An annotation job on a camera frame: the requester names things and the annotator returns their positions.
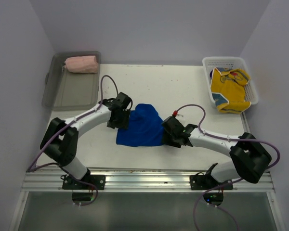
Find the blue towel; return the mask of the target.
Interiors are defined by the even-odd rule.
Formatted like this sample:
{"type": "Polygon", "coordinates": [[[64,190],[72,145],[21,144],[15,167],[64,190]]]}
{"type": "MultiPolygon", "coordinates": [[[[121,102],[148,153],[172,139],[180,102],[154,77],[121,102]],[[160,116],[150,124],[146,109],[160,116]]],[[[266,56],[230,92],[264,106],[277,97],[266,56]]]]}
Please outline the blue towel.
{"type": "Polygon", "coordinates": [[[161,146],[162,122],[153,105],[140,103],[131,111],[128,128],[118,129],[116,144],[128,147],[161,146]]]}

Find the pink towel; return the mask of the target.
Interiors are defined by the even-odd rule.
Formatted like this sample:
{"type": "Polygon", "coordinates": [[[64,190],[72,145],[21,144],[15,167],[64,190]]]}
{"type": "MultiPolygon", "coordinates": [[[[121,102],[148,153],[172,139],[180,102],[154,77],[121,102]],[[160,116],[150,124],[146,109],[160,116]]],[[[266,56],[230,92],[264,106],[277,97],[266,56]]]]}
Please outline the pink towel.
{"type": "Polygon", "coordinates": [[[71,73],[97,73],[99,64],[95,55],[75,56],[65,60],[64,68],[71,73]]]}

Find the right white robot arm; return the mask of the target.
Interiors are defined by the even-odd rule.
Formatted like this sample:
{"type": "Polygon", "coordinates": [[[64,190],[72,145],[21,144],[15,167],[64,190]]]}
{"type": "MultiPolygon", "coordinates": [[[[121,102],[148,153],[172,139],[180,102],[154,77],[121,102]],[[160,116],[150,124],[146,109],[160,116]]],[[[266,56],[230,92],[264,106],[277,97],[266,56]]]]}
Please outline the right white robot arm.
{"type": "Polygon", "coordinates": [[[219,133],[209,136],[197,125],[183,126],[174,116],[162,122],[162,143],[168,146],[199,147],[228,156],[231,160],[215,163],[203,176],[206,186],[216,189],[229,180],[242,178],[249,183],[258,183],[272,161],[271,155],[250,133],[241,136],[226,136],[219,133]]]}

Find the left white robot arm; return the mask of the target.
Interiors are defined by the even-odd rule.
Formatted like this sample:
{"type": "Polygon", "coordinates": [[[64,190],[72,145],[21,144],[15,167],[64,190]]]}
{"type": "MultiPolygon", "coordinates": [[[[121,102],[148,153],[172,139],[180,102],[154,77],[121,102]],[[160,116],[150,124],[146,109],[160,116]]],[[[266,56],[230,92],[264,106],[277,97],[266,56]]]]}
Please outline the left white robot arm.
{"type": "Polygon", "coordinates": [[[76,157],[78,139],[94,127],[106,123],[109,128],[127,129],[132,99],[123,92],[116,98],[103,99],[90,110],[68,119],[52,119],[40,144],[40,150],[74,177],[74,184],[90,185],[89,170],[76,157]]]}

